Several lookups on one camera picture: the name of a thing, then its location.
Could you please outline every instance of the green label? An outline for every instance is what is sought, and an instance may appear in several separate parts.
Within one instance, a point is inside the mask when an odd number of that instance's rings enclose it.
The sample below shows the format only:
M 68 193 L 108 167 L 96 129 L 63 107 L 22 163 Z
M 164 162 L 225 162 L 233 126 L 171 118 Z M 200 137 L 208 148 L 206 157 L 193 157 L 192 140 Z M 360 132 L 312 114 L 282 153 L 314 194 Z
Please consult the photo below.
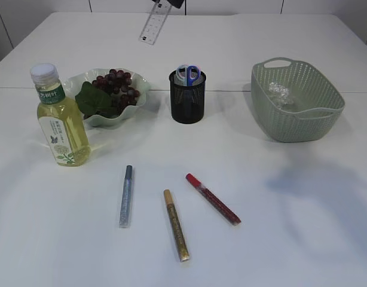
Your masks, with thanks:
M 40 102 L 46 105 L 52 105 L 53 103 L 58 103 L 65 98 L 64 89 L 61 85 L 59 85 L 54 90 L 50 91 L 39 91 Z

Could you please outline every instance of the red marker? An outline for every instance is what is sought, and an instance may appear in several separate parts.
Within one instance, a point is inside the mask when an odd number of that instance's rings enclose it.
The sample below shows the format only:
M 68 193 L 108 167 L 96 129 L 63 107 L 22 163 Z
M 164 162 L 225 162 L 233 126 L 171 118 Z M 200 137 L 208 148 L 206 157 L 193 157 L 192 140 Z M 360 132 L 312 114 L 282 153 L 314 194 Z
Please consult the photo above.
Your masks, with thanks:
M 232 212 L 223 202 L 221 202 L 217 196 L 215 196 L 210 190 L 208 190 L 198 179 L 196 179 L 191 173 L 186 175 L 186 179 L 191 185 L 200 192 L 212 204 L 232 225 L 241 223 L 241 220 L 234 212 Z

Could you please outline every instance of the ruler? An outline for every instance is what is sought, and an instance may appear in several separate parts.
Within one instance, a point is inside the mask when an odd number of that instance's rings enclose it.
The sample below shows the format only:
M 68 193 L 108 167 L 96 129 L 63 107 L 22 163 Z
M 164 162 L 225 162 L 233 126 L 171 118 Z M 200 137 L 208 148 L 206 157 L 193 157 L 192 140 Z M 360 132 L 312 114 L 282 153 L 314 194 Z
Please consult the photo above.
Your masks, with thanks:
M 142 29 L 139 40 L 154 45 L 171 9 L 172 5 L 168 0 L 155 0 L 155 4 Z

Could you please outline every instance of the white bowl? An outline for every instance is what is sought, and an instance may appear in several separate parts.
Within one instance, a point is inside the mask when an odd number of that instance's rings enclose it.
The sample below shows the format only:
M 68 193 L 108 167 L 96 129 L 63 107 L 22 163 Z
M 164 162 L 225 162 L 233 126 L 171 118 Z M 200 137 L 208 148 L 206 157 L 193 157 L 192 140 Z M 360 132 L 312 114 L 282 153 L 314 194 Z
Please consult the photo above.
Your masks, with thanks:
M 131 73 L 131 87 L 135 88 L 140 92 L 140 96 L 137 101 L 136 106 L 127 106 L 121 115 L 117 118 L 105 118 L 101 115 L 92 115 L 88 119 L 84 120 L 85 123 L 96 127 L 96 126 L 114 126 L 118 124 L 120 121 L 130 118 L 140 106 L 143 106 L 146 103 L 146 92 L 150 89 L 150 84 L 146 79 L 142 78 L 139 74 L 136 74 L 130 70 L 118 68 L 116 70 L 123 70 L 124 72 Z M 69 78 L 63 83 L 65 95 L 67 97 L 71 97 L 75 99 L 75 96 L 81 91 L 82 84 L 84 82 L 92 83 L 93 80 L 97 78 L 97 76 L 105 76 L 109 73 L 109 69 L 92 69 L 86 73 L 81 75 L 74 76 Z

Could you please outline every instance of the black pen holder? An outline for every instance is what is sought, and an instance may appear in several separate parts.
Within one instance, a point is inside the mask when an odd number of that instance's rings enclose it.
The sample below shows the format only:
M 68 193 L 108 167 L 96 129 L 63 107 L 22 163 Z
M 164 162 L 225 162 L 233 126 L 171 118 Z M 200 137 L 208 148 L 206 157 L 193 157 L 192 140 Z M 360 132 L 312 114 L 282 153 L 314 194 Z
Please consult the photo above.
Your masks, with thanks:
M 197 71 L 192 71 L 192 78 L 197 77 Z M 176 75 L 176 71 L 169 76 L 170 104 L 172 117 L 181 124 L 194 124 L 200 121 L 205 109 L 205 82 L 206 75 L 201 72 L 192 86 L 185 86 Z

